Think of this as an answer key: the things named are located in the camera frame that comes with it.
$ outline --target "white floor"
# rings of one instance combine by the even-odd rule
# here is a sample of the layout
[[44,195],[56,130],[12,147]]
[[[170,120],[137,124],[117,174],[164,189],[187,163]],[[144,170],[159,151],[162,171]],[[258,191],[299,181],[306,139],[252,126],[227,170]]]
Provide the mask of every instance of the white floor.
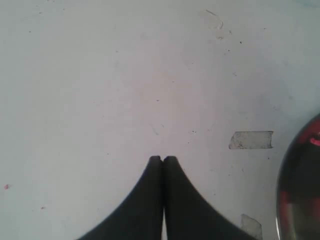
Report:
[[[320,112],[319,19],[317,0],[2,1],[0,238],[76,239],[176,155],[276,239],[282,158]],[[273,148],[230,150],[235,131]]]

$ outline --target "dark reflective object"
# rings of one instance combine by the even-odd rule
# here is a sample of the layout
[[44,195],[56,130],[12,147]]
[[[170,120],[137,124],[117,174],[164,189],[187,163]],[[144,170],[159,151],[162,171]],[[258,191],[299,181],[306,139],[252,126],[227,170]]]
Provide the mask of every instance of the dark reflective object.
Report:
[[285,156],[277,227],[281,240],[320,240],[320,115],[298,134]]

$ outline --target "red object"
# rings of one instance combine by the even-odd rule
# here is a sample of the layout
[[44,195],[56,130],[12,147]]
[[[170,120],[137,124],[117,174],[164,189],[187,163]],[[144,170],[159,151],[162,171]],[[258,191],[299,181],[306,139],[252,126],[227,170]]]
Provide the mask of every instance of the red object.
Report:
[[309,126],[306,127],[305,130],[303,130],[303,133],[298,138],[298,143],[304,144],[307,142],[309,138],[311,138],[314,135],[317,135],[320,133],[320,119],[317,118],[313,122],[309,124]]
[[310,139],[310,143],[314,144],[314,145],[317,145],[318,147],[320,147],[320,140],[317,140],[315,138],[311,138]]

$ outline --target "white surface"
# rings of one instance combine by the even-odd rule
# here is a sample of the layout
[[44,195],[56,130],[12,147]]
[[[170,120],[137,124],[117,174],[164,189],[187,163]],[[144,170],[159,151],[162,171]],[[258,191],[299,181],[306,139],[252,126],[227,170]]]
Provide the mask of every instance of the white surface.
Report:
[[[218,211],[237,226],[246,214],[275,239],[282,158],[320,111],[319,7],[2,1],[0,185],[11,188],[0,189],[0,238],[80,237],[149,156],[176,155]],[[274,148],[228,148],[249,130],[274,131]]]

